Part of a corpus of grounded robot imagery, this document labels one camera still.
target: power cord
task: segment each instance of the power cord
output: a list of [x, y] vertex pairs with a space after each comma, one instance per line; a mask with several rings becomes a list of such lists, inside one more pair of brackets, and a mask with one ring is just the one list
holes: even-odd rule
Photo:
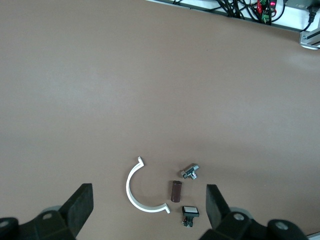
[[308, 10], [309, 10], [308, 25], [303, 30], [301, 30], [300, 33], [306, 31], [310, 27], [310, 25], [314, 22], [317, 12], [319, 11], [319, 6], [309, 6]]

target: brown cylinder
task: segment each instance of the brown cylinder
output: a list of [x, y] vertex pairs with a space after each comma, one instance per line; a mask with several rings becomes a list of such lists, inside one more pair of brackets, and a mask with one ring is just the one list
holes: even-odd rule
[[172, 183], [172, 192], [171, 192], [171, 201], [174, 203], [180, 202], [180, 195], [181, 195], [181, 181], [173, 181]]

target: screw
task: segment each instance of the screw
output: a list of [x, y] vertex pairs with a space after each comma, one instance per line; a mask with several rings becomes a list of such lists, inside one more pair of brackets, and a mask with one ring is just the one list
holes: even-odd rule
[[281, 230], [288, 230], [289, 229], [289, 227], [287, 225], [285, 225], [282, 221], [277, 221], [275, 223], [275, 225], [278, 229], [281, 229]]
[[245, 217], [243, 215], [241, 215], [240, 213], [236, 213], [235, 215], [233, 215], [233, 217], [238, 221], [245, 220]]
[[52, 214], [51, 213], [47, 213], [47, 214], [43, 215], [42, 219], [46, 220], [46, 219], [50, 219], [51, 217], [52, 217]]
[[5, 226], [7, 226], [9, 224], [8, 221], [3, 221], [3, 222], [0, 222], [0, 228], [3, 228]]

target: metallic t-shaped connector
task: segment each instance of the metallic t-shaped connector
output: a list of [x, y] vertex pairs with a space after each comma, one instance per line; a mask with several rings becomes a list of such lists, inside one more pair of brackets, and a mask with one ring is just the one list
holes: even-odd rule
[[188, 167], [186, 167], [182, 172], [181, 175], [184, 179], [186, 178], [191, 178], [191, 179], [196, 179], [197, 175], [195, 171], [199, 168], [198, 164], [192, 163]]

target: white curved plastic piece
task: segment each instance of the white curved plastic piece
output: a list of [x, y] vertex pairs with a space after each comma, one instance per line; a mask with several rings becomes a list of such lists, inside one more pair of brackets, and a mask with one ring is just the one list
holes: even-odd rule
[[130, 190], [130, 179], [136, 171], [138, 171], [140, 168], [142, 168], [144, 166], [144, 162], [142, 161], [142, 158], [140, 156], [138, 157], [138, 162], [139, 163], [132, 168], [132, 170], [129, 173], [128, 179], [126, 180], [125, 190], [126, 190], [126, 194], [128, 195], [130, 202], [137, 209], [144, 211], [144, 212], [147, 212], [147, 213], [157, 213], [157, 212], [161, 212], [163, 210], [166, 210], [166, 212], [169, 214], [170, 209], [166, 203], [164, 203], [160, 206], [145, 206], [145, 205], [141, 204], [140, 202], [138, 202], [135, 199], [135, 197], [132, 195], [131, 190]]

